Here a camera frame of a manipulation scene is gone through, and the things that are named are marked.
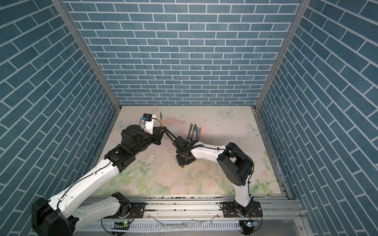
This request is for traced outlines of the green pen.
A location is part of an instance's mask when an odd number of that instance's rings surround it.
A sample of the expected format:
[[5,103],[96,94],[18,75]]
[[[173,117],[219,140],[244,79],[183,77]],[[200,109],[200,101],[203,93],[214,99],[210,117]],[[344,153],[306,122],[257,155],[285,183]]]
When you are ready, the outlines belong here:
[[191,133],[191,139],[193,140],[193,136],[194,136],[194,133],[195,133],[195,131],[196,131],[196,124],[194,124],[194,126],[193,126],[193,130],[192,130],[192,133]]
[[190,138],[192,132],[193,124],[190,124],[189,132],[187,138]]

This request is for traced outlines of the blue pen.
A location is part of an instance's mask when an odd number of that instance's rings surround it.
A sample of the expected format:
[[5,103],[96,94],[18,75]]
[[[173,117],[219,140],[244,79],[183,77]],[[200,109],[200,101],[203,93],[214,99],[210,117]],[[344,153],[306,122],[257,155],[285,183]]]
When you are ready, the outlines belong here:
[[198,141],[199,138],[199,127],[196,127],[196,141]]

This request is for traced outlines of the brown pen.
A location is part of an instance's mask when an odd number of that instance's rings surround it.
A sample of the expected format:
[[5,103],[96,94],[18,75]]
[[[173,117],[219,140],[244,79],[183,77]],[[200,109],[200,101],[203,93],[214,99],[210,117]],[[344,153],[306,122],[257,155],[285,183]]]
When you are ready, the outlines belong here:
[[160,113],[159,113],[159,116],[160,116],[160,124],[161,124],[161,127],[164,128],[163,115],[162,115],[162,112],[161,112],[161,111],[160,111]]

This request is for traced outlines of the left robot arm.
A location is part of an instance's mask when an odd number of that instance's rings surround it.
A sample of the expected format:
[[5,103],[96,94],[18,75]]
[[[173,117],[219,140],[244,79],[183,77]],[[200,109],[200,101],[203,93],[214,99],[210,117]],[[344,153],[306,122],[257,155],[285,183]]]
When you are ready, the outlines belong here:
[[152,133],[144,132],[138,125],[128,126],[121,132],[121,143],[86,175],[48,200],[39,198],[33,203],[32,229],[39,236],[71,236],[78,229],[108,216],[134,219],[130,200],[120,192],[85,207],[81,204],[133,163],[138,153],[151,144],[160,145],[165,131],[164,126],[153,127]]

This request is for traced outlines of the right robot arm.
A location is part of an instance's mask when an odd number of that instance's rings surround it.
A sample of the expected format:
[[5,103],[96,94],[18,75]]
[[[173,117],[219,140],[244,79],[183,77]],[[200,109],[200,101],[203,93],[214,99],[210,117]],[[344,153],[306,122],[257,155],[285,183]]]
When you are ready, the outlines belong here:
[[168,129],[165,133],[176,148],[179,166],[186,166],[198,159],[219,164],[227,179],[235,189],[234,209],[241,216],[252,213],[253,197],[250,194],[250,178],[254,172],[253,160],[235,143],[226,146],[204,144],[196,140],[186,140],[174,136]]

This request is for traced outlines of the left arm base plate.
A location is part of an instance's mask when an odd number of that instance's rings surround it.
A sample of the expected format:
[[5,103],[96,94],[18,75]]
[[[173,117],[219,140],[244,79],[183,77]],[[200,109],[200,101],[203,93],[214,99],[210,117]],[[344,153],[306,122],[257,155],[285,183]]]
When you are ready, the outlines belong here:
[[143,202],[129,203],[121,205],[121,209],[115,214],[105,217],[105,219],[139,219],[143,218],[146,204]]

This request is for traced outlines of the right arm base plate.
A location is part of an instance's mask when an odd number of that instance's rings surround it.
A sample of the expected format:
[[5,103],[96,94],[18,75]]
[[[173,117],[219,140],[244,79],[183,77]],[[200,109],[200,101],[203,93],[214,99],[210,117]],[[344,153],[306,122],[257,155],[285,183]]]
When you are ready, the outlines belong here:
[[247,206],[242,206],[236,201],[221,202],[220,208],[225,218],[236,217],[263,217],[260,202],[251,200]]

